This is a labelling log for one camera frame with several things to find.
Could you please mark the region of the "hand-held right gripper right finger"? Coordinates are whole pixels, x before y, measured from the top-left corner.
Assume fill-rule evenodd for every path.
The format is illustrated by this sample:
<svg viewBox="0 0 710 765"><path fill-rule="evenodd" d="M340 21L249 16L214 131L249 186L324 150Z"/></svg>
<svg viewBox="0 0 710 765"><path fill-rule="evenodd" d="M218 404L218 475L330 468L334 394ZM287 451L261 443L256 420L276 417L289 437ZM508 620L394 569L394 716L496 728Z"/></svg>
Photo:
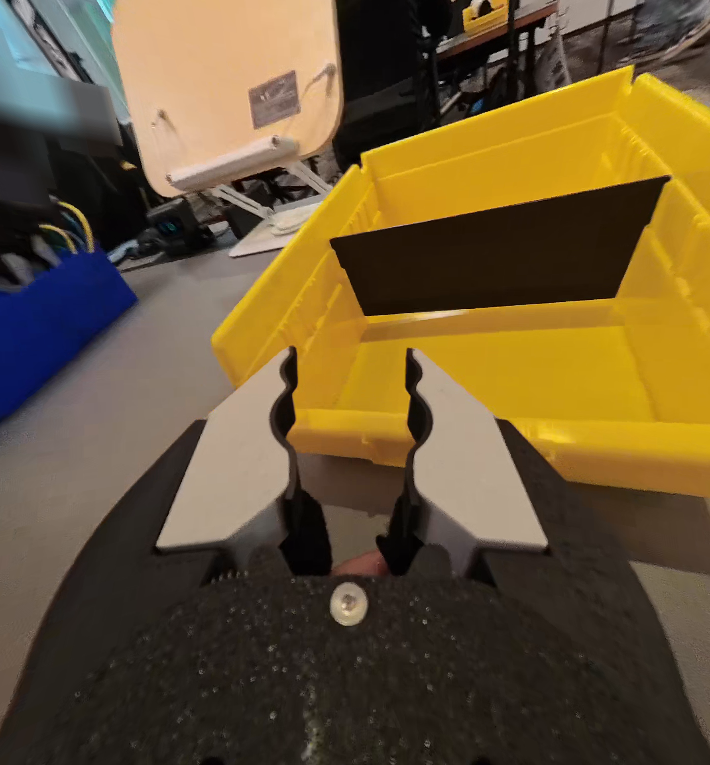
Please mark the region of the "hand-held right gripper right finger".
<svg viewBox="0 0 710 765"><path fill-rule="evenodd" d="M416 348L405 355L409 397L401 494L378 549L393 575L418 552L445 550L468 577L488 551L542 555L549 543L494 414Z"/></svg>

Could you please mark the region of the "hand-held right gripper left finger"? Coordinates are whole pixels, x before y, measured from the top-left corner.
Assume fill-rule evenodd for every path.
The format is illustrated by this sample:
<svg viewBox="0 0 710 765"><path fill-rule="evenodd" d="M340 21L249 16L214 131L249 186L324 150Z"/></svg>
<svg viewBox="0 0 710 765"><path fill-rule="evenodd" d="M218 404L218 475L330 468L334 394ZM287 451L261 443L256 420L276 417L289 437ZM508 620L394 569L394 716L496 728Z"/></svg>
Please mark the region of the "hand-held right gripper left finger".
<svg viewBox="0 0 710 765"><path fill-rule="evenodd" d="M297 349L288 347L209 414L158 552L215 551L246 571L254 552L274 548L295 575L330 574L322 506L303 489L288 440L297 385Z"/></svg>

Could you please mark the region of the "yellow plastic bin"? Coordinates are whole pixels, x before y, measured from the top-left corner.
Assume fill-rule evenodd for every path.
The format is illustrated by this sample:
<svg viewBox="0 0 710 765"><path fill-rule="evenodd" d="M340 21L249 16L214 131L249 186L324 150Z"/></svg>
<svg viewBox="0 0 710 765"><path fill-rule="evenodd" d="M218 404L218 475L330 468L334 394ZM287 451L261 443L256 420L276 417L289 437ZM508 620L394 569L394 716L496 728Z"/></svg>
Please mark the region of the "yellow plastic bin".
<svg viewBox="0 0 710 765"><path fill-rule="evenodd" d="M330 245L663 175L611 299L368 317ZM234 387L297 349L298 451L404 465L416 348L569 481L710 497L710 109L627 68L368 151L211 344Z"/></svg>

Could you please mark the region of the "blue plastic bin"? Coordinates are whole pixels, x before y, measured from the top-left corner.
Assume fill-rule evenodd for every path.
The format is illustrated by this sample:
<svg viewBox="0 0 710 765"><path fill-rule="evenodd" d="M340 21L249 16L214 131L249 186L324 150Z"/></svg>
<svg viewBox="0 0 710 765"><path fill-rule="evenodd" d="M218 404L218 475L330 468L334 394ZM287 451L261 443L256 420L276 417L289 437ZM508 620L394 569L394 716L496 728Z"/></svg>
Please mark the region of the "blue plastic bin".
<svg viewBox="0 0 710 765"><path fill-rule="evenodd" d="M0 289L0 421L137 302L100 247L67 255L17 292Z"/></svg>

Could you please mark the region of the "black bin divider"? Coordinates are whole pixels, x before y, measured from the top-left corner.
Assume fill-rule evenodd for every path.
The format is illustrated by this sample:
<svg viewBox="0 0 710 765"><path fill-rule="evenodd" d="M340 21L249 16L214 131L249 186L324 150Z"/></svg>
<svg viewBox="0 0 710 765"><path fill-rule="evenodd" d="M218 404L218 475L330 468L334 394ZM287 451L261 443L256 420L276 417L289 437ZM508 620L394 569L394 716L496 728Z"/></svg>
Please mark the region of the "black bin divider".
<svg viewBox="0 0 710 765"><path fill-rule="evenodd" d="M332 238L364 315L615 298L670 175Z"/></svg>

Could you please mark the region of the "white stand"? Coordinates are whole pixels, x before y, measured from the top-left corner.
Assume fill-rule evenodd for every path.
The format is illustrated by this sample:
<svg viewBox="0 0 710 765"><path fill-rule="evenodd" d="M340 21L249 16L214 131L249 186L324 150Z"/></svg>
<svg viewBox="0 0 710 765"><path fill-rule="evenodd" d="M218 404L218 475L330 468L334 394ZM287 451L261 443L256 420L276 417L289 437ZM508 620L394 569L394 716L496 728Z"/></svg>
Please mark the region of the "white stand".
<svg viewBox="0 0 710 765"><path fill-rule="evenodd" d="M235 258L281 250L318 211L332 186L318 174L315 158L221 184L208 195L223 208L238 243Z"/></svg>

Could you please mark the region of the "black device with green light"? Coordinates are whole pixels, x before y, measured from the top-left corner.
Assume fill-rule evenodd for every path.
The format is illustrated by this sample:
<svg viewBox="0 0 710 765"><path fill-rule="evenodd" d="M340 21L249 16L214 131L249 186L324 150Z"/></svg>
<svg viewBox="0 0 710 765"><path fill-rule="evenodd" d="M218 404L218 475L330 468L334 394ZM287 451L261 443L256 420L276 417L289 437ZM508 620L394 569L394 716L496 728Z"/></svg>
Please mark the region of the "black device with green light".
<svg viewBox="0 0 710 765"><path fill-rule="evenodd" d="M186 197L179 196L155 206L147 211L146 217L164 254L189 255L203 248L201 225Z"/></svg>

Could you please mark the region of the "light wooden board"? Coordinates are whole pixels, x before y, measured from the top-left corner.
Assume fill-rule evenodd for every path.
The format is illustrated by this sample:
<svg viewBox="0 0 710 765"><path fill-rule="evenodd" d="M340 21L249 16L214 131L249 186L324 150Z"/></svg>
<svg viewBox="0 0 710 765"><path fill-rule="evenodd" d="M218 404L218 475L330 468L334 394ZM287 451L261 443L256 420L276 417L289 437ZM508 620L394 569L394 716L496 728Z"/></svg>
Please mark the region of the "light wooden board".
<svg viewBox="0 0 710 765"><path fill-rule="evenodd" d="M120 1L112 41L144 173L161 196L288 167L344 107L333 1Z"/></svg>

